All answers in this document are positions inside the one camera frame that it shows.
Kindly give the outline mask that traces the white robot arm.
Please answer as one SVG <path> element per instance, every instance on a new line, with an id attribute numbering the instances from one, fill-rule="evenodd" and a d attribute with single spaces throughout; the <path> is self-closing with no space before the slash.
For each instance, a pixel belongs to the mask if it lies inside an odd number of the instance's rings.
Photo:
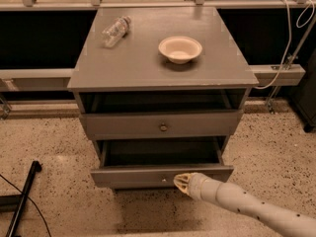
<path id="1" fill-rule="evenodd" d="M 240 186 L 202 173 L 176 175 L 175 186 L 195 200 L 252 217 L 283 237 L 316 237 L 316 219 L 252 196 Z"/>

